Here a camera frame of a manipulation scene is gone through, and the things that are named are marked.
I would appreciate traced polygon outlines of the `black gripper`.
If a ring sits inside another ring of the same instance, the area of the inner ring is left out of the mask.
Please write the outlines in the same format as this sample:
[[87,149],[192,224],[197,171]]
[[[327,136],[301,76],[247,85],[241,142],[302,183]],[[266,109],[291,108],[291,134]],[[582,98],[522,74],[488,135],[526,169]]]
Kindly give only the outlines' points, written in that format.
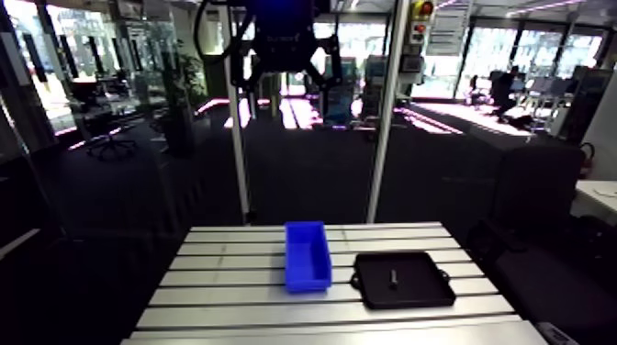
[[[230,82],[244,92],[253,92],[264,72],[305,72],[320,90],[342,82],[339,37],[316,39],[313,30],[315,6],[312,0],[255,0],[248,2],[254,15],[254,39],[232,37],[230,41]],[[244,57],[254,50],[256,63],[245,78]],[[325,54],[324,72],[310,60],[317,50]]]

